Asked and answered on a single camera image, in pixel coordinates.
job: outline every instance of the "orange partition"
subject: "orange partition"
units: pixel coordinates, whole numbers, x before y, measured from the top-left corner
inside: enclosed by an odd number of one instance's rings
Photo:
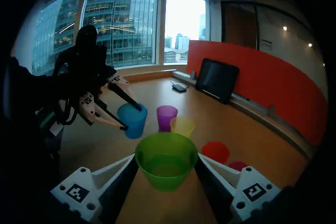
[[[239,68],[234,93],[275,113],[312,145],[318,145],[327,123],[328,104],[318,86],[291,64],[270,54],[222,42],[189,42],[187,73],[200,72],[202,60],[225,62]]]

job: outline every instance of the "green cup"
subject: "green cup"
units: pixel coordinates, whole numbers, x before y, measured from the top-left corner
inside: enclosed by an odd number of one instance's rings
[[[198,158],[189,138],[164,132],[143,139],[135,150],[135,160],[149,183],[161,192],[172,192],[184,181]]]

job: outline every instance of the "black screen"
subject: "black screen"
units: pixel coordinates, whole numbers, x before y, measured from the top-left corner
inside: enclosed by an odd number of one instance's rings
[[[239,68],[204,59],[195,88],[227,104],[236,84]]]

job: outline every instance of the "pink cup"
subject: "pink cup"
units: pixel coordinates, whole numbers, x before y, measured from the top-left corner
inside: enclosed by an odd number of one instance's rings
[[[156,109],[157,122],[160,132],[171,131],[171,120],[177,116],[177,108],[173,106],[160,106]]]

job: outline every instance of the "smartphone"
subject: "smartphone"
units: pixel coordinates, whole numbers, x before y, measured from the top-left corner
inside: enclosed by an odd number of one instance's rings
[[[185,92],[186,91],[186,89],[179,84],[174,84],[174,85],[172,85],[172,87],[173,87],[173,89],[175,89],[178,92]]]

